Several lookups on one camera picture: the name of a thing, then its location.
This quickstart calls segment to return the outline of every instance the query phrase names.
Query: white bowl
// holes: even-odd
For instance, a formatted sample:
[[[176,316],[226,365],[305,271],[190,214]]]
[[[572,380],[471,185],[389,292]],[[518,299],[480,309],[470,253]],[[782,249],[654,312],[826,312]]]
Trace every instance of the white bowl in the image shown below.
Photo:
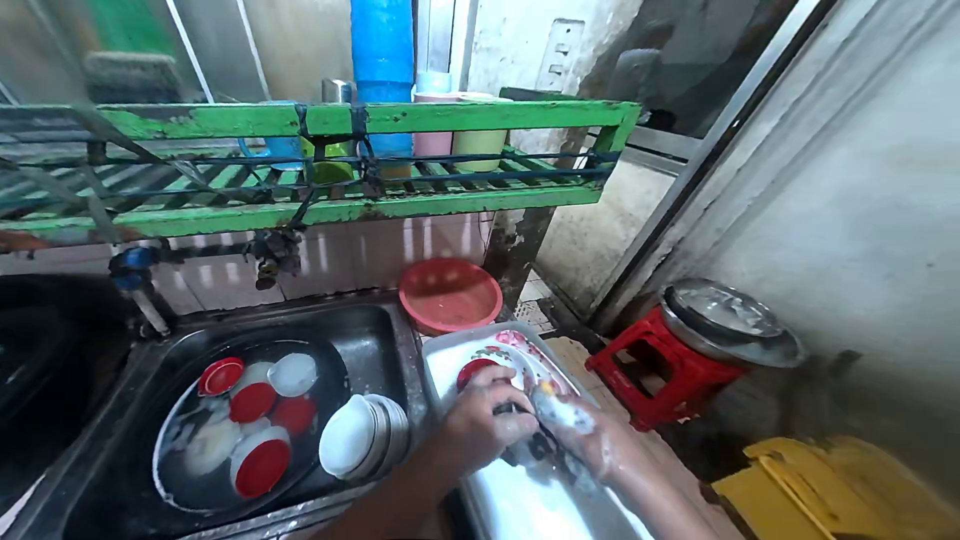
[[[364,457],[363,461],[357,465],[355,469],[349,471],[345,475],[340,475],[338,477],[340,479],[362,479],[369,476],[374,471],[377,471],[380,463],[383,462],[383,459],[386,456],[387,448],[390,444],[390,418],[387,414],[387,410],[380,405],[372,404],[366,400],[365,403],[373,414],[375,424],[370,451],[367,452],[367,456]]]
[[[275,439],[281,440],[287,443],[287,446],[290,446],[290,433],[280,426],[270,426],[265,430],[257,431],[244,438],[240,441],[240,444],[233,449],[233,454],[230,455],[230,485],[233,486],[233,489],[236,489],[237,473],[240,472],[240,465],[243,464],[244,459],[247,459],[247,456],[250,455],[256,447]]]
[[[394,400],[386,396],[371,394],[365,396],[367,401],[379,405],[387,411],[390,418],[390,442],[387,446],[387,452],[383,456],[383,462],[377,468],[376,475],[380,476],[390,470],[391,467],[398,464],[406,455],[407,445],[410,442],[410,425],[407,421],[407,415],[403,412]]]
[[[276,393],[285,398],[302,396],[317,381],[317,362],[313,356],[291,353],[267,371],[267,380]]]
[[[255,364],[247,366],[247,368],[243,370],[243,375],[240,376],[240,380],[230,389],[230,398],[233,399],[234,396],[240,393],[240,390],[243,390],[251,384],[268,382],[267,372],[269,372],[272,367],[274,367],[273,362],[256,362]]]
[[[320,435],[320,464],[340,478],[356,469],[370,453],[376,434],[373,411],[363,396],[354,394],[333,413]]]
[[[227,461],[242,438],[240,426],[236,422],[207,422],[186,445],[183,467],[194,477],[208,475]]]

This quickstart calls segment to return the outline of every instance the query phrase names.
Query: tiled wall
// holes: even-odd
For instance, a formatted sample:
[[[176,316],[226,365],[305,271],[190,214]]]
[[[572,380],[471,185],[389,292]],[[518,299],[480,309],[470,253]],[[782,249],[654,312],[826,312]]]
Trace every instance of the tiled wall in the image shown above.
[[[404,268],[426,258],[456,257],[482,264],[493,212],[335,223],[309,227],[300,243],[299,276],[282,275],[276,287],[253,287],[252,258],[228,255],[188,259],[154,268],[154,285],[176,313],[232,309],[314,294],[397,286]],[[246,242],[253,232],[171,238],[174,248]],[[106,244],[0,256],[0,274],[108,273],[113,254],[132,246]]]

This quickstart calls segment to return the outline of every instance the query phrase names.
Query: red plastic stool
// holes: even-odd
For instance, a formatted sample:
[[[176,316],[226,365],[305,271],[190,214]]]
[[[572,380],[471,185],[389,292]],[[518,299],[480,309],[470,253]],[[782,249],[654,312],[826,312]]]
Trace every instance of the red plastic stool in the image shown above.
[[[648,398],[613,361],[613,355],[638,341],[646,341],[670,365],[667,384]],[[630,411],[630,425],[648,431],[660,424],[689,418],[702,411],[726,385],[747,370],[720,363],[687,347],[666,326],[657,306],[587,359],[585,367],[596,373]]]

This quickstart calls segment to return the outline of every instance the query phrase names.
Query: red bowl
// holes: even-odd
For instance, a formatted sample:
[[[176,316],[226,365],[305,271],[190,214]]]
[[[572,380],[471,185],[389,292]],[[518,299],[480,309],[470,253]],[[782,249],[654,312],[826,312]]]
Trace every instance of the red bowl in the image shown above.
[[[467,384],[470,382],[470,379],[473,379],[473,374],[480,371],[481,369],[487,366],[496,366],[500,365],[489,358],[477,358],[471,363],[464,366],[464,369],[460,370],[460,373],[457,374],[457,391],[463,392],[464,388],[467,387]]]
[[[289,444],[278,439],[265,441],[244,458],[233,485],[241,497],[259,497],[273,489],[289,464]]]
[[[400,302],[421,331],[439,335],[489,324],[503,307],[503,293],[476,264],[431,258],[403,273]]]
[[[246,424],[260,418],[274,406],[276,390],[268,382],[255,382],[230,400],[230,420]]]
[[[286,398],[276,404],[274,412],[270,414],[270,422],[286,428],[291,437],[296,437],[310,427],[316,414],[317,406],[313,405],[310,398]]]
[[[240,380],[243,370],[243,360],[236,356],[217,360],[206,366],[203,374],[200,375],[197,391],[201,396],[219,396],[230,390]]]

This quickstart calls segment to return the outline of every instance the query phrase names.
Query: yellow cup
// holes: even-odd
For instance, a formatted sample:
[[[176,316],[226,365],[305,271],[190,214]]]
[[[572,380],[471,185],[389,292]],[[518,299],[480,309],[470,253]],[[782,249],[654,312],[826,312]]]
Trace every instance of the yellow cup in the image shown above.
[[[347,156],[347,145],[353,144],[352,141],[341,142],[339,144],[328,144],[324,148],[325,158],[342,158]],[[301,137],[300,145],[303,147],[305,156],[313,156],[313,144],[309,140]],[[313,164],[313,180],[315,184],[331,184],[334,182],[345,182],[353,180],[353,168],[349,163],[337,163],[334,161],[319,161]]]
[[[465,103],[506,103],[514,100],[478,92],[463,92],[458,96],[458,101]],[[507,133],[508,130],[456,132],[453,134],[453,153],[499,154],[503,151],[503,143],[507,140]],[[454,165],[462,171],[486,173],[496,169],[500,165],[500,160],[462,161],[454,163]]]

